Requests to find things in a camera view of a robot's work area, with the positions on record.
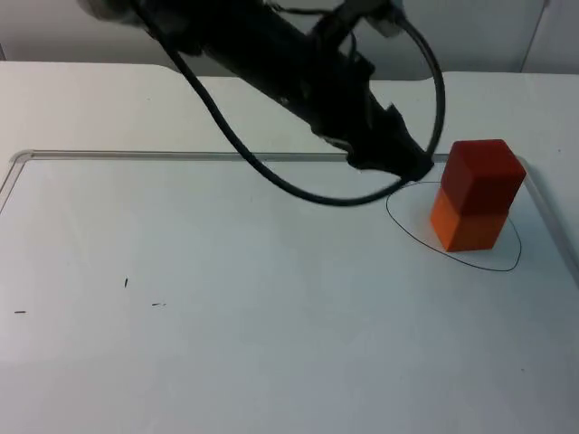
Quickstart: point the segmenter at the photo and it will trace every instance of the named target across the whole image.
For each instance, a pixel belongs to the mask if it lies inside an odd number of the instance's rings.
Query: whiteboard
[[[22,165],[0,213],[3,433],[579,430],[579,291],[526,187],[499,273],[425,249],[384,201],[304,203],[227,160]],[[332,195],[392,181],[269,165]],[[433,245],[435,192],[390,202]],[[460,257],[516,254],[507,225]]]

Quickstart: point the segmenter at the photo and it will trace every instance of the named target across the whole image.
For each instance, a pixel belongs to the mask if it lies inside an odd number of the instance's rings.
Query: orange block
[[[460,215],[440,189],[432,207],[431,223],[447,251],[489,250],[507,220],[503,214]]]

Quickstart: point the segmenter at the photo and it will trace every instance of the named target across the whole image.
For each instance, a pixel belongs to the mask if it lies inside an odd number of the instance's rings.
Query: table
[[[531,165],[579,250],[579,76],[445,73],[455,140],[504,138]],[[308,126],[235,78],[205,78],[233,129],[255,152],[334,152]],[[426,143],[434,90],[426,81],[373,83]],[[229,152],[231,146],[185,80],[151,65],[0,63],[0,161],[24,149]]]

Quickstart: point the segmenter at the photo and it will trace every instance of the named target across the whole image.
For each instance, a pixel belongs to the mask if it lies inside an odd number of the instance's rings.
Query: stacked blocks
[[[525,175],[503,140],[456,142],[431,212],[444,249],[492,249]]]

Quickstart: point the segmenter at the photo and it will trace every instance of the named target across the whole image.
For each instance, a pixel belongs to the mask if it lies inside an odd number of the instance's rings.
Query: white surface
[[[524,72],[579,73],[579,2],[549,0]]]
[[[579,77],[445,74],[447,123],[439,152],[460,139],[504,138],[534,169],[579,251]],[[237,79],[204,79],[254,151],[334,152],[307,125]],[[375,82],[424,144],[432,82]],[[154,66],[0,62],[0,161],[23,149],[231,151],[185,80]]]
[[[338,0],[287,0],[331,7]],[[407,0],[409,16],[431,42],[446,71],[520,71],[543,0]],[[312,20],[290,18],[307,29]],[[376,78],[414,80],[428,74],[408,38],[385,41],[367,25],[359,46],[378,67]],[[114,61],[169,65],[148,36],[90,18],[76,0],[3,0],[0,43],[11,61]],[[191,61],[199,74],[223,74],[210,61]]]
[[[30,162],[0,215],[2,431],[576,433],[579,291],[524,189],[511,217],[520,265],[489,273],[243,163]]]

